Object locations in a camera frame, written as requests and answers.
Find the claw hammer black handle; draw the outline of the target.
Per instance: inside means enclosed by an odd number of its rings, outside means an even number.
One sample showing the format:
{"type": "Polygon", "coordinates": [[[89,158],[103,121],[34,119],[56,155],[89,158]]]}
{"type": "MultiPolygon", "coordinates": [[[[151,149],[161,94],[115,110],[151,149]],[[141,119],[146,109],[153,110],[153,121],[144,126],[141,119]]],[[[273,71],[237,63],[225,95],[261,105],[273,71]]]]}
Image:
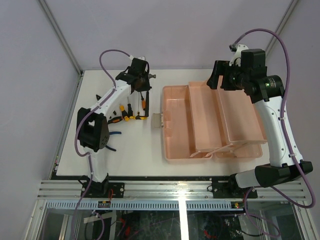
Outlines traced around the claw hammer black handle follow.
{"type": "MultiPolygon", "coordinates": [[[[149,77],[149,79],[152,79],[152,78],[155,79],[157,76],[155,74],[149,73],[148,77],[149,77]]],[[[145,95],[145,109],[144,109],[144,117],[145,118],[149,117],[149,111],[150,111],[150,91],[148,90],[145,95]]]]}

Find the pink plastic tool box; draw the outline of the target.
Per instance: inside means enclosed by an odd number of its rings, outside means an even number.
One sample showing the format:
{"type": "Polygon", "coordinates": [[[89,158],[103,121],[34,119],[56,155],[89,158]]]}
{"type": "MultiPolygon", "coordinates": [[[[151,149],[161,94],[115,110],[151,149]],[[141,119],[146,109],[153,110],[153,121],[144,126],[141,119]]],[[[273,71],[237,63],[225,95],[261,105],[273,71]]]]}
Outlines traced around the pink plastic tool box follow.
{"type": "Polygon", "coordinates": [[[257,159],[267,137],[262,120],[243,91],[210,89],[205,81],[162,88],[160,121],[168,162],[217,158],[257,159]]]}

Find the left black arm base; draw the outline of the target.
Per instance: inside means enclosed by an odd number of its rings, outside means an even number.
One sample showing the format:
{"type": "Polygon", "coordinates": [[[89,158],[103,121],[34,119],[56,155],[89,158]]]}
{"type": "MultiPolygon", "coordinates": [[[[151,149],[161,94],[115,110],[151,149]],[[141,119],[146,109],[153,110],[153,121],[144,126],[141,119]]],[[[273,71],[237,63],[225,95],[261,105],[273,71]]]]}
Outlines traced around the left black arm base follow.
{"type": "Polygon", "coordinates": [[[92,181],[85,198],[123,198],[125,191],[124,182],[110,182],[110,177],[107,177],[102,182],[92,181]]]}

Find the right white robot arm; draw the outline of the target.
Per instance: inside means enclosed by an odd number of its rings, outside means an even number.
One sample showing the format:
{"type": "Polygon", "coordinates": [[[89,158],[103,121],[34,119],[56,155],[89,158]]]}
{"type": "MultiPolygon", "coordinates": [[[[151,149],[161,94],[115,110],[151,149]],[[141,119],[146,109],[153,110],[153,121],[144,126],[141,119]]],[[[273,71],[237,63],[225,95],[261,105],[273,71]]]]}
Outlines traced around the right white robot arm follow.
{"type": "Polygon", "coordinates": [[[250,187],[272,187],[291,182],[313,171],[310,161],[305,161],[288,124],[283,81],[277,75],[267,75],[266,53],[260,48],[249,49],[246,45],[230,46],[234,53],[230,61],[217,60],[207,81],[207,86],[216,90],[244,91],[250,97],[261,117],[266,133],[269,163],[255,169],[230,176],[228,192],[240,197],[250,187]]]}

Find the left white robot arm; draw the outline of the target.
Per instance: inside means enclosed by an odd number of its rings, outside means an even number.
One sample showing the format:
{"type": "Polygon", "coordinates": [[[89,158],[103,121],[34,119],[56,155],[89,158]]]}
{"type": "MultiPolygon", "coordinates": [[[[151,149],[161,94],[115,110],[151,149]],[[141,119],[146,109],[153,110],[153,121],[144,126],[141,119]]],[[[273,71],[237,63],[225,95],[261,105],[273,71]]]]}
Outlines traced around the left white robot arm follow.
{"type": "Polygon", "coordinates": [[[145,120],[149,116],[150,79],[153,78],[150,65],[143,56],[130,59],[131,65],[116,76],[115,85],[92,107],[82,107],[77,112],[74,145],[83,147],[82,156],[88,161],[87,180],[82,183],[82,195],[86,198],[102,198],[111,191],[105,150],[111,136],[109,124],[114,110],[119,108],[124,120],[145,120]],[[134,92],[141,97],[143,115],[134,114],[131,108],[121,105],[134,92]]]}

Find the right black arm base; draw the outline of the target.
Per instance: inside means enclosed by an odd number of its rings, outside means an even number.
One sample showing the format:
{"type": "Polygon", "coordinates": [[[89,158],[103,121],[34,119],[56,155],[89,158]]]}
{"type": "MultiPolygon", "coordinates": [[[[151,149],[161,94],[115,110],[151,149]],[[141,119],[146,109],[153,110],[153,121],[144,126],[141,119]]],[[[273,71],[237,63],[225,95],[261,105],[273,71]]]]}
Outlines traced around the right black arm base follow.
{"type": "Polygon", "coordinates": [[[215,199],[243,199],[250,188],[238,186],[235,174],[231,176],[213,176],[207,191],[215,199]]]}

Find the long black orange screwdriver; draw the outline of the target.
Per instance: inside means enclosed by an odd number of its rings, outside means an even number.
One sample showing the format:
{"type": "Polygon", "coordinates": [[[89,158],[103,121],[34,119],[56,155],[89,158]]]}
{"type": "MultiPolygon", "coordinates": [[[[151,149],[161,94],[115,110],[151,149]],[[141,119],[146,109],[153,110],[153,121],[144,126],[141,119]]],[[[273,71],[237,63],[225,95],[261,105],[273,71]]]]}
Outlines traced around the long black orange screwdriver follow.
{"type": "Polygon", "coordinates": [[[123,120],[123,117],[122,116],[116,116],[116,117],[113,117],[111,119],[108,120],[108,124],[115,124],[115,123],[119,123],[123,120]]]}

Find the orange handled black screwdriver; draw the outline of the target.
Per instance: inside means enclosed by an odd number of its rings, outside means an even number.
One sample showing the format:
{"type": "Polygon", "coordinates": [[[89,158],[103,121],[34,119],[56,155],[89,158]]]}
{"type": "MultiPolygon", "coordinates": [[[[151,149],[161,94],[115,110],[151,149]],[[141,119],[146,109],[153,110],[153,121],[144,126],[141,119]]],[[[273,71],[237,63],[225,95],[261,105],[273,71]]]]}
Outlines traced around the orange handled black screwdriver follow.
{"type": "Polygon", "coordinates": [[[146,100],[145,100],[142,92],[140,92],[140,99],[141,99],[141,107],[143,110],[145,110],[146,109],[146,100]]]}

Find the blue handled cutting pliers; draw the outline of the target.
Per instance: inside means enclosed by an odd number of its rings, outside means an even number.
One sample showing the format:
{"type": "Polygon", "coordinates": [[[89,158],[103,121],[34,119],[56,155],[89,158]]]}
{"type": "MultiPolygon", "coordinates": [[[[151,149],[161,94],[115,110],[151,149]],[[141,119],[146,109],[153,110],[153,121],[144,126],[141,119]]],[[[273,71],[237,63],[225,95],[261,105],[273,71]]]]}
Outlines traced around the blue handled cutting pliers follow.
{"type": "Polygon", "coordinates": [[[117,150],[115,149],[115,146],[117,143],[117,139],[120,137],[120,135],[122,135],[121,131],[111,131],[109,133],[109,140],[105,148],[110,151],[116,152],[117,150]]]}

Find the left aluminium frame post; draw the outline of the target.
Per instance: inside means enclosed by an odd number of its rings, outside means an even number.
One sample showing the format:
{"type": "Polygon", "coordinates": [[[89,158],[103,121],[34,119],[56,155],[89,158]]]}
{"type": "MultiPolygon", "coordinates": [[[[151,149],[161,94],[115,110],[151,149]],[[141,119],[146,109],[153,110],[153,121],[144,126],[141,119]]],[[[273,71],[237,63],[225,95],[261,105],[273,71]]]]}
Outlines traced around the left aluminium frame post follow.
{"type": "Polygon", "coordinates": [[[70,45],[68,44],[49,4],[46,0],[36,0],[40,9],[42,10],[44,16],[46,17],[49,25],[51,26],[57,40],[59,41],[63,51],[65,52],[67,58],[69,59],[72,67],[74,68],[75,72],[81,76],[83,74],[83,69],[81,68],[79,62],[77,61],[70,45]]]}

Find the aluminium frame post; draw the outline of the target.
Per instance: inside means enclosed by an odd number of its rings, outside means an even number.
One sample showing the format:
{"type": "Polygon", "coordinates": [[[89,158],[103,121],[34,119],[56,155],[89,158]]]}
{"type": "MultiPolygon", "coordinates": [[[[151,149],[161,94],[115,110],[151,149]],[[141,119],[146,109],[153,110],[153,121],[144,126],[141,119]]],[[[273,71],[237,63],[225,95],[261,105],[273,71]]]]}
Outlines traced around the aluminium frame post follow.
{"type": "MultiPolygon", "coordinates": [[[[283,30],[286,28],[287,23],[289,22],[290,18],[294,14],[294,12],[297,9],[300,2],[301,2],[300,0],[291,0],[289,2],[288,7],[286,8],[283,16],[281,17],[281,19],[280,19],[280,21],[274,31],[277,35],[280,36],[281,33],[283,32],[283,30]]],[[[273,48],[275,47],[277,41],[278,41],[277,38],[272,35],[268,44],[266,45],[266,48],[265,48],[266,56],[270,55],[270,53],[272,52],[273,48]]]]}
{"type": "Polygon", "coordinates": [[[46,17],[49,25],[51,26],[57,40],[59,41],[63,51],[65,52],[67,58],[69,59],[72,67],[74,68],[75,72],[81,76],[83,74],[83,69],[81,68],[79,62],[77,61],[70,45],[68,44],[49,4],[46,0],[36,0],[40,9],[42,10],[44,16],[46,17]]]}

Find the right aluminium frame post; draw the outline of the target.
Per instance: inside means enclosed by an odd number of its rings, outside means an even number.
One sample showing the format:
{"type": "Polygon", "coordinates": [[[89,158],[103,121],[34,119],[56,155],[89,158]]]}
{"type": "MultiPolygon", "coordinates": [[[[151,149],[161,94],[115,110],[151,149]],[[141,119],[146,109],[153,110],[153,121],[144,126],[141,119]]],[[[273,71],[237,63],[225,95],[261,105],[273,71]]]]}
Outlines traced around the right aluminium frame post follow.
{"type": "MultiPolygon", "coordinates": [[[[277,35],[280,36],[281,33],[283,32],[283,30],[286,28],[287,23],[289,22],[290,18],[294,14],[294,12],[297,9],[300,2],[301,2],[300,0],[291,0],[289,2],[288,7],[286,8],[283,16],[281,17],[281,19],[280,19],[280,21],[274,31],[277,35]]],[[[273,48],[275,47],[277,41],[278,41],[277,38],[272,35],[268,44],[266,45],[266,48],[265,48],[266,56],[270,55],[270,53],[272,52],[273,48]]]]}

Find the aluminium mounting rail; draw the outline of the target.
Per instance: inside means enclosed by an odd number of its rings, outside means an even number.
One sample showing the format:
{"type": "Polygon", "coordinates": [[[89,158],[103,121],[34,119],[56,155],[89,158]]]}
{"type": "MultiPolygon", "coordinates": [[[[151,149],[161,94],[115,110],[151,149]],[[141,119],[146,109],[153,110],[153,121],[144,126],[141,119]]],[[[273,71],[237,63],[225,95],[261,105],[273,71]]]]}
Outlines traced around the aluminium mounting rail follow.
{"type": "MultiPolygon", "coordinates": [[[[84,186],[77,180],[42,180],[37,194],[38,199],[43,200],[78,200],[84,186]]],[[[123,200],[213,200],[214,194],[219,192],[217,188],[212,190],[212,181],[137,181],[116,180],[109,181],[110,193],[106,193],[107,199],[123,200]]],[[[300,181],[287,182],[276,186],[283,194],[294,201],[306,201],[307,189],[300,181]]],[[[285,201],[274,189],[255,188],[252,190],[253,201],[285,201]]]]}

